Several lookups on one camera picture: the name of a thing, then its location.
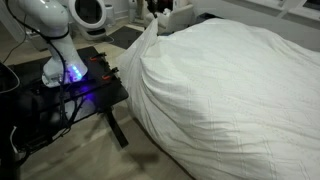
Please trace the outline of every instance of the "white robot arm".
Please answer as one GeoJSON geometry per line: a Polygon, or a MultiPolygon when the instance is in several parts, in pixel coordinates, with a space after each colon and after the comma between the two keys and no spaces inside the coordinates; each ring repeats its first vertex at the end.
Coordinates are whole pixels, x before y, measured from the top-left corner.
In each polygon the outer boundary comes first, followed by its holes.
{"type": "MultiPolygon", "coordinates": [[[[88,69],[80,59],[68,33],[69,15],[66,9],[56,0],[16,0],[19,7],[33,20],[39,23],[40,32],[47,37],[61,37],[50,40],[60,52],[66,63],[65,83],[77,82],[87,73],[88,69]]],[[[44,66],[42,80],[48,87],[60,85],[64,73],[61,58],[55,48],[49,44],[52,58],[44,66]]]]}

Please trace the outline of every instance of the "white sheet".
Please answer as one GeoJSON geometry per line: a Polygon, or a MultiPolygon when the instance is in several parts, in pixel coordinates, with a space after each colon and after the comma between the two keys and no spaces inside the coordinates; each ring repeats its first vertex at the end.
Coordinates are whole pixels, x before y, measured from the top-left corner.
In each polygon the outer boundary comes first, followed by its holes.
{"type": "Polygon", "coordinates": [[[122,56],[129,107],[197,179],[320,178],[320,54],[268,30],[157,22],[122,56]]]}

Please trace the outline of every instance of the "gray floor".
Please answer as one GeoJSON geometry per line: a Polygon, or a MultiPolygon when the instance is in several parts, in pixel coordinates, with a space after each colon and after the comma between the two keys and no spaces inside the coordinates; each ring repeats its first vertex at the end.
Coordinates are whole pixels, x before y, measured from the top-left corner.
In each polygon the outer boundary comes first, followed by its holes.
{"type": "MultiPolygon", "coordinates": [[[[108,34],[127,25],[118,21],[108,34]]],[[[76,48],[94,46],[108,54],[111,66],[124,49],[108,43],[88,42],[75,34],[76,48]]],[[[17,44],[0,24],[0,60],[17,44]]],[[[8,64],[17,64],[49,56],[48,51],[38,52],[30,43],[14,51],[8,64]]],[[[34,154],[21,168],[22,180],[103,180],[103,179],[191,179],[169,156],[155,146],[129,115],[125,102],[115,106],[115,117],[127,136],[130,145],[120,149],[103,117],[95,115],[75,126],[64,138],[34,154]]]]}

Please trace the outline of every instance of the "carpet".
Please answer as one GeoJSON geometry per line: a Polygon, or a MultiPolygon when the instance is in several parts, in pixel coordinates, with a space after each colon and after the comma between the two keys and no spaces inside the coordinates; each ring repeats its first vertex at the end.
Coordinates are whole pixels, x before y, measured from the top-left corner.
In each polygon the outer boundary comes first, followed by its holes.
{"type": "Polygon", "coordinates": [[[114,39],[113,45],[128,49],[141,34],[142,32],[139,30],[123,26],[109,36],[114,39]]]}

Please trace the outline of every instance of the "washing machine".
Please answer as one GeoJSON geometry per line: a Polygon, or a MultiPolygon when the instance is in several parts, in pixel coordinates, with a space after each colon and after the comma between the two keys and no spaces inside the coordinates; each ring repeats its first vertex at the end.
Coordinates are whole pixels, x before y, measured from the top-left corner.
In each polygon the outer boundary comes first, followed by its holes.
{"type": "Polygon", "coordinates": [[[99,40],[106,36],[108,22],[104,0],[69,0],[68,9],[87,40],[99,40]]]}

